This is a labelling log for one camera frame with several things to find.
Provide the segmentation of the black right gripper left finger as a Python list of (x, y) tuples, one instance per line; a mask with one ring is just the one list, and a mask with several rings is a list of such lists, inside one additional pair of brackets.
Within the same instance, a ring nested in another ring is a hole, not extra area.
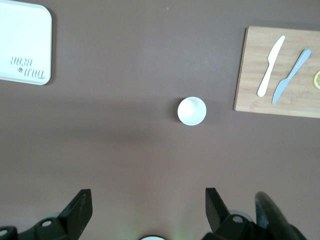
[(93, 214), (92, 193), (82, 189), (56, 217), (41, 220), (35, 227), (37, 240), (78, 240)]

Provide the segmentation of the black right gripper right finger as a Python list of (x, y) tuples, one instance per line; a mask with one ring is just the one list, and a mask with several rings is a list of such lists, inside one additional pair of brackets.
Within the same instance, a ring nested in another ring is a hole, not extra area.
[(239, 214), (232, 214), (218, 191), (205, 189), (205, 213), (211, 228), (204, 240), (259, 240), (260, 230), (255, 223)]

